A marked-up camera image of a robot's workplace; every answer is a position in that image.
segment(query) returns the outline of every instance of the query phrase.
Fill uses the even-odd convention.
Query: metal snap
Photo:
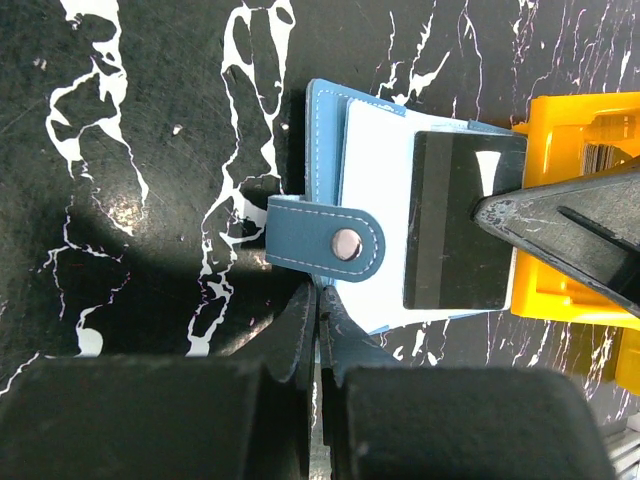
[[[343,228],[333,235],[331,250],[343,262],[350,262],[362,253],[362,238],[355,230]]]

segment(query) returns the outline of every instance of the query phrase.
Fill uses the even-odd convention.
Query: blue leather wallet
[[[393,234],[384,231],[379,219],[367,212],[366,205],[362,209],[341,206],[349,112],[353,105],[362,103],[384,111],[391,121],[396,118],[404,122],[402,125],[406,127],[400,125],[398,128],[405,131],[413,132],[415,125],[428,124],[441,132],[511,134],[480,122],[409,111],[326,80],[310,82],[306,99],[305,195],[270,197],[266,259],[273,265],[311,274],[319,286],[370,279],[385,258],[385,234]],[[351,127],[367,128],[366,125]],[[405,149],[399,149],[397,156],[408,158]],[[359,255],[350,261],[338,258],[332,248],[332,239],[341,230],[354,231],[361,240]]]

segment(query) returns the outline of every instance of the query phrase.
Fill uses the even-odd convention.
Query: black marble surface
[[[322,77],[500,126],[532,97],[640,87],[634,0],[0,1],[0,396],[47,356],[224,354],[299,277],[265,199],[303,190]],[[492,313],[379,336],[424,365],[571,374],[601,423],[620,332]]]

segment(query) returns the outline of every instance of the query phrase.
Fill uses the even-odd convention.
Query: yellow plastic part
[[[531,102],[529,123],[514,130],[529,139],[525,187],[569,180],[583,175],[589,144],[613,145],[633,157],[640,155],[640,93],[539,97]],[[521,251],[511,311],[523,317],[640,330],[640,319]]]
[[[625,328],[620,344],[616,383],[634,395],[640,395],[640,331]]]

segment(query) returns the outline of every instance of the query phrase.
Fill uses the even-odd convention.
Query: leather tab
[[[337,231],[351,229],[362,239],[360,255],[338,259],[331,248]],[[276,195],[267,209],[266,259],[273,265],[348,282],[361,282],[378,271],[384,258],[384,234],[368,213]]]

